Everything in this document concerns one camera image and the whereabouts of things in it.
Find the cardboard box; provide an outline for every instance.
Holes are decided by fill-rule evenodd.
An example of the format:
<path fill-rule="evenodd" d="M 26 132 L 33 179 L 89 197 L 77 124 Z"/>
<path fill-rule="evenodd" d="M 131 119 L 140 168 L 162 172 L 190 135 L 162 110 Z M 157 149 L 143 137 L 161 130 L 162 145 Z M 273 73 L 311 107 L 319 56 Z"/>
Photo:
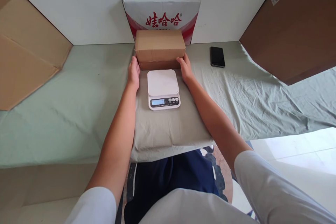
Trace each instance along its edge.
<path fill-rule="evenodd" d="M 201 0 L 123 0 L 134 40 L 138 30 L 181 30 L 189 45 Z"/>
<path fill-rule="evenodd" d="M 0 0 L 0 110 L 62 68 L 72 44 L 28 1 Z"/>
<path fill-rule="evenodd" d="M 186 46 L 180 30 L 139 30 L 135 52 L 141 70 L 180 68 L 176 58 L 183 57 Z"/>
<path fill-rule="evenodd" d="M 336 0 L 266 0 L 240 42 L 287 85 L 336 66 Z"/>

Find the white shirt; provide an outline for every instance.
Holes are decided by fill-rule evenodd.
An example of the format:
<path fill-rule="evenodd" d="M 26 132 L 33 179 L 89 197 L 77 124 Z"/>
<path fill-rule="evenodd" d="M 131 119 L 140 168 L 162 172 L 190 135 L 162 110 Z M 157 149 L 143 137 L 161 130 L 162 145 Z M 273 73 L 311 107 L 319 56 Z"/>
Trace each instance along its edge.
<path fill-rule="evenodd" d="M 260 223 L 336 223 L 336 217 L 253 151 L 234 161 L 239 185 Z M 110 190 L 91 188 L 79 198 L 66 224 L 108 223 L 116 218 Z M 157 201 L 140 223 L 257 223 L 217 195 L 175 189 Z"/>

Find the hand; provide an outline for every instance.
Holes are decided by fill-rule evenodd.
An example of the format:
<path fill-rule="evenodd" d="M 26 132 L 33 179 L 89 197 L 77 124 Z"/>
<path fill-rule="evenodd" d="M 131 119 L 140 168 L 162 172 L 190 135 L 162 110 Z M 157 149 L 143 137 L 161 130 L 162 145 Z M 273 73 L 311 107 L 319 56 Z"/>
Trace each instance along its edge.
<path fill-rule="evenodd" d="M 195 78 L 194 74 L 191 71 L 191 64 L 190 64 L 188 55 L 184 53 L 183 58 L 177 58 L 176 60 L 181 65 L 182 78 L 184 82 L 188 85 L 188 83 Z"/>
<path fill-rule="evenodd" d="M 139 74 L 140 74 L 140 66 L 138 63 L 138 59 L 135 56 L 133 56 L 131 63 L 128 66 L 127 84 L 136 88 L 136 90 L 138 90 L 139 88 Z"/>

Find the person's left hand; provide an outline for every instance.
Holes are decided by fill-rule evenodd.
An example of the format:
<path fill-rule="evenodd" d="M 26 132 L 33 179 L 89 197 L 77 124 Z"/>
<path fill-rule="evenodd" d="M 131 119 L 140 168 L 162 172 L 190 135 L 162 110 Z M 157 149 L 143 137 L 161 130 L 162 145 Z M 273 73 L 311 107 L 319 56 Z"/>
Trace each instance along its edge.
<path fill-rule="evenodd" d="M 138 59 L 133 56 L 131 63 L 128 66 L 128 79 L 127 83 L 132 87 L 138 90 L 139 88 L 139 74 L 140 74 L 140 66 L 138 63 Z"/>

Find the forearm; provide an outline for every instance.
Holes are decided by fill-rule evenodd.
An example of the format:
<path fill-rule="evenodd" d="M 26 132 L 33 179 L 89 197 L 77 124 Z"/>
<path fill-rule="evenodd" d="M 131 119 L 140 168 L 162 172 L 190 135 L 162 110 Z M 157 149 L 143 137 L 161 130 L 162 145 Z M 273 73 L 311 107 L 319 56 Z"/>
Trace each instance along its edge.
<path fill-rule="evenodd" d="M 106 135 L 95 172 L 86 190 L 101 186 L 112 191 L 118 204 L 127 174 L 135 127 L 137 89 L 127 84 Z"/>
<path fill-rule="evenodd" d="M 193 77 L 186 81 L 199 114 L 233 172 L 237 155 L 252 150 L 241 138 L 229 118 Z"/>

